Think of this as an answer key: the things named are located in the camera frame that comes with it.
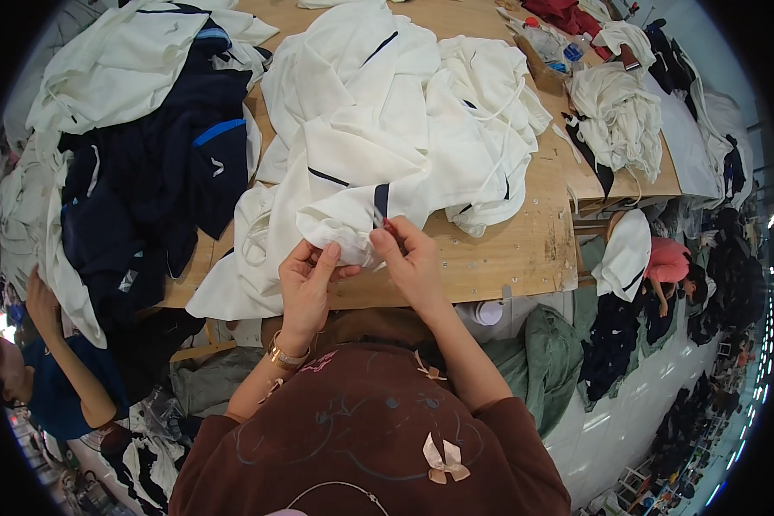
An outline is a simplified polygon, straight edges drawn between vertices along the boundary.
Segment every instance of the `blue shirt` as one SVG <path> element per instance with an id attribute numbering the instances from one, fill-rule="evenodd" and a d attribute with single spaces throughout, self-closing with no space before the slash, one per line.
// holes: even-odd
<path id="1" fill-rule="evenodd" d="M 128 408 L 126 388 L 118 366 L 108 349 L 95 347 L 82 335 L 69 337 L 66 344 L 103 385 L 114 405 Z M 83 418 L 80 396 L 41 338 L 21 350 L 25 365 L 34 368 L 31 399 L 26 404 L 40 427 L 55 439 L 77 439 L 93 428 Z"/>

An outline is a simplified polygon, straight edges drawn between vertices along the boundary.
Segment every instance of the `woman in pink shirt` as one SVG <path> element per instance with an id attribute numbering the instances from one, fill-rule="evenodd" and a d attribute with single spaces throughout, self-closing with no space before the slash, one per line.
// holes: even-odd
<path id="1" fill-rule="evenodd" d="M 691 303 L 705 302 L 708 286 L 705 282 L 705 269 L 691 261 L 691 251 L 681 243 L 671 239 L 651 237 L 650 259 L 645 277 L 660 298 L 660 317 L 668 315 L 666 302 L 676 292 L 677 283 Z M 663 283 L 671 283 L 668 292 L 664 292 Z"/>

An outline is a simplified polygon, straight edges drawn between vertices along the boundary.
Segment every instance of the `hand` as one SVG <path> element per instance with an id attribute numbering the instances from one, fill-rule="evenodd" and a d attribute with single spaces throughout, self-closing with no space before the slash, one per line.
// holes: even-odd
<path id="1" fill-rule="evenodd" d="M 62 336 L 57 315 L 58 298 L 40 279 L 37 268 L 35 265 L 31 269 L 26 284 L 26 311 L 42 337 Z"/>
<path id="2" fill-rule="evenodd" d="M 361 272 L 358 265 L 336 267 L 341 247 L 330 242 L 324 249 L 318 249 L 306 240 L 301 240 L 289 256 L 278 266 L 281 281 L 281 297 L 284 300 L 284 323 L 276 345 L 285 353 L 291 349 L 295 356 L 303 354 L 313 336 L 327 323 L 329 304 L 327 292 L 330 284 Z"/>
<path id="3" fill-rule="evenodd" d="M 449 307 L 439 275 L 436 242 L 401 215 L 390 221 L 404 239 L 408 255 L 402 256 L 395 238 L 387 230 L 372 230 L 370 241 L 387 264 L 399 292 L 423 318 L 444 306 Z"/>

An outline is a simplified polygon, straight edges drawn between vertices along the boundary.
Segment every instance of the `red fabric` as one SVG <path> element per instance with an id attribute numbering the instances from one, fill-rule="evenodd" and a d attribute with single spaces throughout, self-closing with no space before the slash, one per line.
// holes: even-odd
<path id="1" fill-rule="evenodd" d="M 587 32 L 596 37 L 601 29 L 599 23 L 596 18 L 580 9 L 578 4 L 578 0 L 522 0 L 523 7 L 557 29 L 572 36 Z M 591 48 L 603 59 L 611 56 L 607 48 Z"/>

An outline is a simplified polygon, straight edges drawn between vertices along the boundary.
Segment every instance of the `white tiled floor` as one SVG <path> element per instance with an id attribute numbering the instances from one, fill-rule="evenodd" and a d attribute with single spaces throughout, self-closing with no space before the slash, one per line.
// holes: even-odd
<path id="1" fill-rule="evenodd" d="M 573 322 L 573 293 L 556 292 L 513 299 L 513 335 L 537 303 L 557 308 Z M 585 414 L 578 392 L 565 415 L 545 439 L 574 509 L 586 505 L 613 487 L 625 466 L 636 466 L 648 452 L 656 428 L 681 387 L 691 389 L 716 357 L 716 342 L 697 347 L 687 337 L 685 305 L 678 307 L 677 333 L 665 347 L 648 358 L 640 353 L 640 366 L 632 372 L 615 399 L 600 399 Z M 511 336 L 510 316 L 492 327 L 467 323 L 477 340 Z"/>

